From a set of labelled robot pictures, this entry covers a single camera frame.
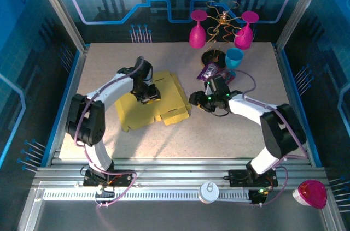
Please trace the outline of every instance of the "blue cup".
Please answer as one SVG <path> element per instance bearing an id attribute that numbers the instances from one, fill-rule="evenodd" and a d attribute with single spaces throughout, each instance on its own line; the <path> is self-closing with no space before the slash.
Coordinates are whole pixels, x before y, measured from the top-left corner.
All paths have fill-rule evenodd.
<path id="1" fill-rule="evenodd" d="M 242 62 L 244 52 L 238 48 L 229 48 L 226 52 L 225 63 L 227 69 L 236 69 Z M 230 71 L 233 76 L 236 76 L 234 71 Z"/>

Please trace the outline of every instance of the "beige tabletop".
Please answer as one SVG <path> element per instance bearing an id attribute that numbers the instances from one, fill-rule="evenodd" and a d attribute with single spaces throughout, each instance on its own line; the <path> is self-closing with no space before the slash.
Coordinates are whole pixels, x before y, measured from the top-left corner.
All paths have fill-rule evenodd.
<path id="1" fill-rule="evenodd" d="M 221 49 L 226 52 L 231 46 L 226 44 Z M 78 93 L 94 91 L 109 81 L 117 70 L 133 66 L 138 56 L 144 56 L 155 72 L 169 70 L 176 73 L 189 97 L 204 89 L 203 81 L 196 77 L 202 70 L 201 55 L 205 49 L 193 49 L 189 43 L 91 44 Z M 248 96 L 270 104 L 288 103 L 271 43 L 253 43 L 245 51 L 238 69 L 254 76 L 258 84 Z M 249 77 L 237 73 L 230 89 L 245 91 L 252 86 Z M 111 106 L 106 111 L 103 140 L 112 158 L 255 157 L 265 146 L 261 127 L 251 120 L 233 114 L 215 117 L 196 107 L 190 118 L 180 123 L 165 126 L 163 122 L 154 122 L 126 133 L 121 130 L 115 106 Z M 68 134 L 60 158 L 84 158 L 82 149 L 74 146 Z"/>

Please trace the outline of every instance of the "pink object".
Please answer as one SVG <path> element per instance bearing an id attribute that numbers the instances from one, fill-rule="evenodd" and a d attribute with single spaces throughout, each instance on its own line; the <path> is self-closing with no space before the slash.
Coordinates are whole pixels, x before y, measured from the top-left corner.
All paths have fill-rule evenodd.
<path id="1" fill-rule="evenodd" d="M 247 25 L 237 33 L 235 37 L 235 47 L 246 50 L 250 48 L 253 41 L 253 31 L 250 29 L 249 24 L 259 21 L 259 15 L 253 11 L 245 11 L 242 14 L 242 19 L 247 22 Z"/>
<path id="2" fill-rule="evenodd" d="M 302 205 L 323 209 L 327 203 L 327 192 L 324 184 L 317 180 L 307 180 L 293 191 L 293 197 Z"/>
<path id="3" fill-rule="evenodd" d="M 197 21 L 197 25 L 190 32 L 190 45 L 193 48 L 199 49 L 206 44 L 206 31 L 200 22 L 204 21 L 207 16 L 208 14 L 203 10 L 195 10 L 191 13 L 191 18 Z"/>

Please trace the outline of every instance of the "gold wire sculpture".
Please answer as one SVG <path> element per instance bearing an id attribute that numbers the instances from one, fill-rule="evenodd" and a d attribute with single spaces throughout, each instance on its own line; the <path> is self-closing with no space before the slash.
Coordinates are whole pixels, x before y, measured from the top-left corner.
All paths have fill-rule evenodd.
<path id="1" fill-rule="evenodd" d="M 207 43 L 211 43 L 212 45 L 206 50 L 209 51 L 210 48 L 212 48 L 214 46 L 214 44 L 217 42 L 217 36 L 219 35 L 220 33 L 220 30 L 219 28 L 221 26 L 224 26 L 224 31 L 227 33 L 225 34 L 222 38 L 226 41 L 226 43 L 229 43 L 230 41 L 227 40 L 227 37 L 231 36 L 231 35 L 234 35 L 234 36 L 240 36 L 240 35 L 236 35 L 235 34 L 235 30 L 238 29 L 238 30 L 241 30 L 242 28 L 240 27 L 236 27 L 234 25 L 232 25 L 230 22 L 235 20 L 235 19 L 240 19 L 241 17 L 235 17 L 235 18 L 232 18 L 230 15 L 229 15 L 229 12 L 228 11 L 223 11 L 222 13 L 219 12 L 218 8 L 216 8 L 215 6 L 212 6 L 212 5 L 209 5 L 209 3 L 215 3 L 216 1 L 208 1 L 206 4 L 209 8 L 214 8 L 218 15 L 217 17 L 212 17 L 212 16 L 209 16 L 209 18 L 211 19 L 214 19 L 216 20 L 216 22 L 218 23 L 215 27 L 214 26 L 211 26 L 208 28 L 207 30 L 207 33 L 211 36 L 211 38 L 209 39 L 209 41 L 207 41 Z M 232 3 L 235 3 L 236 6 L 233 8 L 233 9 L 236 9 L 238 8 L 240 5 L 236 2 L 236 1 L 232 1 Z"/>

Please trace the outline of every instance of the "white round object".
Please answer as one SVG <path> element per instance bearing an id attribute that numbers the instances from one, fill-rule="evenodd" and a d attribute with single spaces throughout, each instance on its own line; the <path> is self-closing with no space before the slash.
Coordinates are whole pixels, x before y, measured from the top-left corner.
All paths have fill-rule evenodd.
<path id="1" fill-rule="evenodd" d="M 302 204 L 302 205 L 309 205 L 310 206 L 310 204 L 301 197 L 298 188 L 293 191 L 293 197 L 300 204 Z"/>
<path id="2" fill-rule="evenodd" d="M 199 189 L 199 199 L 205 204 L 210 204 L 219 197 L 219 187 L 213 182 L 205 182 Z"/>

